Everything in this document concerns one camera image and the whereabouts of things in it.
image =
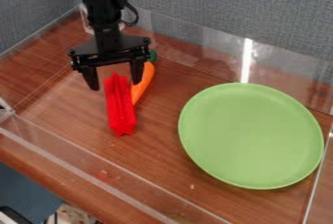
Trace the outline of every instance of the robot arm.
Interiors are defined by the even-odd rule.
[[[120,10],[127,7],[138,12],[127,0],[81,0],[87,7],[87,19],[95,32],[95,39],[71,49],[71,66],[81,73],[91,90],[99,90],[96,67],[120,62],[130,63],[131,80],[142,80],[143,63],[150,57],[151,40],[144,37],[126,36],[119,32]]]

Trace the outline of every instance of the red toy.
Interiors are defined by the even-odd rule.
[[[104,79],[110,127],[116,136],[132,134],[136,125],[134,107],[131,103],[130,85],[126,76],[115,72]]]

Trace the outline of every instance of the carrot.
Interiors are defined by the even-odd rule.
[[[154,77],[154,74],[155,74],[155,67],[154,67],[154,64],[147,61],[144,62],[144,70],[143,70],[143,75],[142,75],[142,81],[139,84],[136,85],[131,85],[131,103],[132,105],[135,105],[135,103],[138,102],[142,94],[144,93],[150,83],[151,83],[151,80],[152,80],[152,77]]]

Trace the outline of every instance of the green plastic plate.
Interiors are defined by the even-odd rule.
[[[178,123],[183,148],[221,181],[249,189],[275,189],[302,180],[324,151],[318,123],[287,94],[230,83],[199,92]]]

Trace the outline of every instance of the wooden table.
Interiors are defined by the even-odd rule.
[[[217,216],[210,221],[200,219],[198,223],[222,223],[219,217],[231,223],[302,223],[316,173],[278,190],[241,189],[211,178],[194,165],[179,143],[176,121],[186,101],[206,87],[239,79],[241,59],[138,28],[126,29],[126,32],[151,37],[152,48],[160,56],[154,83],[135,107],[135,135],[114,137],[107,124],[103,90],[91,92],[80,75],[71,72],[67,51],[91,38],[83,33],[80,19],[73,15],[0,60],[0,97],[15,107],[27,121],[24,125],[36,124],[47,130],[35,134],[23,128],[20,132],[31,138],[32,145],[53,154],[55,159],[1,135],[0,160],[104,223],[160,223],[160,220],[148,214],[150,210],[139,210],[132,202],[111,193],[106,185],[122,189],[135,199],[144,199],[134,190],[140,188],[136,184],[144,182],[131,179],[131,185],[127,179],[118,183],[118,173],[104,171],[103,159],[158,186],[151,196],[146,184],[142,192],[150,201],[155,201],[156,210],[179,223],[190,223],[186,214],[198,214],[192,218]],[[128,75],[128,66],[100,68],[100,81],[114,71]],[[330,110],[332,87],[311,79],[254,65],[251,82],[289,93],[310,108]],[[310,112],[326,137],[333,118],[318,111]],[[80,157],[79,150],[87,157]],[[69,166],[61,166],[56,158],[67,159]],[[80,169],[94,179],[85,178]],[[329,174],[330,161],[325,169]],[[333,196],[330,177],[321,176],[322,197],[309,223],[329,223],[333,218],[328,206]],[[159,194],[166,194],[168,200],[159,198]],[[174,201],[191,203],[187,208],[183,206],[187,211],[183,216],[182,212],[174,214]]]

